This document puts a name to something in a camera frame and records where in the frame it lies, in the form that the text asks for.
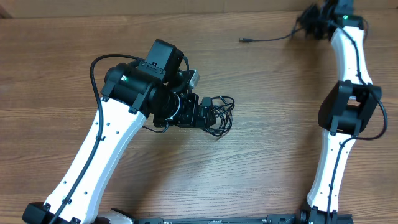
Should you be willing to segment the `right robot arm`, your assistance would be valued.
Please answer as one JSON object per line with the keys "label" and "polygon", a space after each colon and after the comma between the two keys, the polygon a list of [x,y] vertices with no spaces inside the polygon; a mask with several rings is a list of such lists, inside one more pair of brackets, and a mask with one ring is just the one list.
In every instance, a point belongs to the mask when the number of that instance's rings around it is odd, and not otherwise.
{"label": "right robot arm", "polygon": [[323,128],[322,151],[307,202],[296,216],[297,223],[352,223],[351,215],[338,213],[338,199],[346,163],[356,141],[361,140],[374,110],[383,115],[381,87],[373,85],[363,50],[368,24],[354,14],[354,2],[325,1],[311,5],[297,18],[306,34],[327,37],[338,67],[338,81],[321,104],[318,125]]}

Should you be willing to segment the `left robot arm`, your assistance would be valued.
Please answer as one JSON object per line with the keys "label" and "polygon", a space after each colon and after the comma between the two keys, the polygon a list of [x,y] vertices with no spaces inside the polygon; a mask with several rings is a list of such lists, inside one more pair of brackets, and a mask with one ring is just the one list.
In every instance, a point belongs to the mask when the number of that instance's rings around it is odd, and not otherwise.
{"label": "left robot arm", "polygon": [[118,209],[99,212],[104,190],[133,136],[146,119],[157,127],[207,129],[216,118],[211,99],[192,93],[195,70],[181,70],[187,61],[176,46],[157,39],[146,58],[128,56],[110,68],[101,90],[93,124],[69,170],[44,202],[28,204],[26,223],[132,223]]}

